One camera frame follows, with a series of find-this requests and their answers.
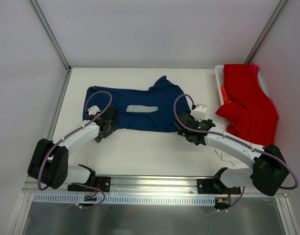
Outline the blue mickey t shirt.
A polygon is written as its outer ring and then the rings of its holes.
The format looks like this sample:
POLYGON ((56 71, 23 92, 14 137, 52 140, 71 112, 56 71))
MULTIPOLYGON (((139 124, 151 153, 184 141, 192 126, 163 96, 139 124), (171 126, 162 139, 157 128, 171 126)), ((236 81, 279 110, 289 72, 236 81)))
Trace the blue mickey t shirt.
POLYGON ((166 76, 160 77, 146 91, 89 87, 84 101, 88 108, 96 105, 102 110, 108 104, 109 95, 107 94, 97 94, 91 100, 88 99, 98 91, 111 93, 113 97, 111 106, 120 113, 117 122, 119 129, 167 133, 178 131, 174 124, 174 102, 183 94, 183 90, 170 82, 166 76))

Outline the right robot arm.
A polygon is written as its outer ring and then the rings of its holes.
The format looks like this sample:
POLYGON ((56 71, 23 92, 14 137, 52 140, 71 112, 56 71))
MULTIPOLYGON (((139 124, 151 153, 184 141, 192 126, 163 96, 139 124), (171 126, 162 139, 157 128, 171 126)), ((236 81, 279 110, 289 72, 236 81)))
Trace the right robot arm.
POLYGON ((175 125, 178 134, 188 142, 221 150, 246 165, 240 169, 222 167, 205 184, 208 190, 224 194, 230 188, 246 187, 274 196, 289 175, 280 149, 273 144, 264 147, 247 142, 217 127, 210 119, 197 121, 188 113, 177 117, 175 125))

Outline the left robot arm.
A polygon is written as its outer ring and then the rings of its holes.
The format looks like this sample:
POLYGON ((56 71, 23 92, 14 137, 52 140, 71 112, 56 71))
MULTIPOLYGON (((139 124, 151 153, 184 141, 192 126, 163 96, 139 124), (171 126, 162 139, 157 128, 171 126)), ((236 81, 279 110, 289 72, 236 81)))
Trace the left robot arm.
POLYGON ((39 190, 57 189, 68 184, 68 191, 90 191, 99 184, 96 172, 85 165, 70 165, 69 157, 84 144, 100 143, 117 129, 119 111, 109 106, 102 113, 97 106, 89 108, 87 118, 76 130, 56 140, 39 140, 27 174, 37 180, 39 190))

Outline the orange garment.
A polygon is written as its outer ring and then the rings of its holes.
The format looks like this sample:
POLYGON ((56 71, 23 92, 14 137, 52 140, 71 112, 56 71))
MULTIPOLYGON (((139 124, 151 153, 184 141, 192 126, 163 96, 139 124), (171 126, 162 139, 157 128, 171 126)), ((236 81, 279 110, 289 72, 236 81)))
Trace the orange garment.
POLYGON ((223 98, 223 102, 224 104, 228 104, 231 102, 231 98, 230 95, 228 94, 225 85, 221 85, 221 93, 222 93, 222 98, 223 98))

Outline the white t shirt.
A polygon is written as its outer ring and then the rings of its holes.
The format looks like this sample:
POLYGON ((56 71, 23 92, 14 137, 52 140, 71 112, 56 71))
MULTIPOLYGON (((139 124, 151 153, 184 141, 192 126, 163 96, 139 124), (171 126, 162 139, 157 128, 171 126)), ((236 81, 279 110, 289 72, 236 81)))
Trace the white t shirt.
POLYGON ((230 163, 232 164, 233 166, 246 166, 242 161, 238 160, 237 158, 223 152, 222 150, 219 150, 219 149, 214 149, 216 154, 218 155, 219 159, 222 161, 222 162, 226 162, 226 163, 230 163))

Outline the white plastic basket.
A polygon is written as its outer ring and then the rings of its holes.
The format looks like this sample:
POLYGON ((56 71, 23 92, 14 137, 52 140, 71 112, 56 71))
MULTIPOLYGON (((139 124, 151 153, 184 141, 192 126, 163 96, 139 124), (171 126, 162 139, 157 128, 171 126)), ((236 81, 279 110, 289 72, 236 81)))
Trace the white plastic basket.
MULTIPOLYGON (((220 100, 220 105, 224 105, 223 102, 223 98, 222 98, 222 93, 221 93, 221 85, 224 84, 224 65, 217 65, 215 68, 215 76, 216 76, 216 83, 217 83, 217 89, 218 89, 218 96, 219 96, 219 100, 220 100)), ((265 86, 265 89, 269 95, 268 89, 266 87, 266 85, 262 85, 265 86)))

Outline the red t shirt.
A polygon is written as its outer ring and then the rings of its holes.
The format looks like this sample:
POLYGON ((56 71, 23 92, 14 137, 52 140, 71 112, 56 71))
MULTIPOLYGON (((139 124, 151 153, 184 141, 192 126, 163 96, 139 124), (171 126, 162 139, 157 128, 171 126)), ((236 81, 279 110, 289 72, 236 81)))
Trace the red t shirt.
POLYGON ((227 131, 255 144, 274 144, 279 115, 261 90, 252 65, 224 65, 224 88, 228 103, 216 115, 229 121, 227 131))

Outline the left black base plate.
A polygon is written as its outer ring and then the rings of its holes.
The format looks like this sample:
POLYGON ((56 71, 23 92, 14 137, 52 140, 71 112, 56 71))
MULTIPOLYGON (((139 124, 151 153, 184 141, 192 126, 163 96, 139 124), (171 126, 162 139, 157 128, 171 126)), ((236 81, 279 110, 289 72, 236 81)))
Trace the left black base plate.
MULTIPOLYGON (((91 183, 86 183, 85 185, 90 187, 98 187, 103 192, 109 192, 111 186, 111 177, 107 176, 95 176, 95 179, 91 183)), ((84 188, 75 184, 68 185, 67 191, 73 192, 93 192, 93 189, 84 188)))

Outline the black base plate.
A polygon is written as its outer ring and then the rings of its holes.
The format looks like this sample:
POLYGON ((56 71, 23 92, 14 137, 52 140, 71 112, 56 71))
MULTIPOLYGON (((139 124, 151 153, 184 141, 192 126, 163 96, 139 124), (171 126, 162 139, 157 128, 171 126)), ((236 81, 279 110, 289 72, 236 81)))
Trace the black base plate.
POLYGON ((211 178, 197 179, 197 191, 198 194, 241 194, 240 187, 228 188, 219 180, 213 180, 211 178))
MULTIPOLYGON (((95 176, 95 179, 91 183, 86 183, 85 185, 90 187, 98 187, 103 192, 109 192, 111 186, 111 177, 107 176, 95 176)), ((73 192, 93 192, 93 189, 84 188, 75 184, 68 185, 67 191, 73 192)))

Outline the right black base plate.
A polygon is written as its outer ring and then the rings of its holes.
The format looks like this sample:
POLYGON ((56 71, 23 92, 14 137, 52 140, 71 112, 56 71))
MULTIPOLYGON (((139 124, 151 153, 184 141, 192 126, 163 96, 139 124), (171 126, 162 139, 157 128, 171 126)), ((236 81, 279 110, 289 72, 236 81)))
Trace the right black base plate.
POLYGON ((241 194, 240 187, 228 188, 219 180, 213 180, 211 178, 197 179, 197 191, 198 194, 241 194))

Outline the aluminium mounting rail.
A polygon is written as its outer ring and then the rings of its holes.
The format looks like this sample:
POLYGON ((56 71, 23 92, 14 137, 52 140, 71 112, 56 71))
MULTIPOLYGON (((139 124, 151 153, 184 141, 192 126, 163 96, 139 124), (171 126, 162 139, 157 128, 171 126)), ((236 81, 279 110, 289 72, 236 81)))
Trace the aluminium mounting rail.
MULTIPOLYGON (((181 177, 181 176, 133 176, 133 175, 101 175, 111 177, 109 194, 118 195, 169 195, 196 196, 198 195, 198 178, 209 177, 181 177)), ((68 184, 58 189, 48 188, 40 191, 37 181, 27 177, 22 192, 29 193, 71 193, 67 191, 68 184)), ((245 188, 246 197, 268 197, 254 188, 245 188)))

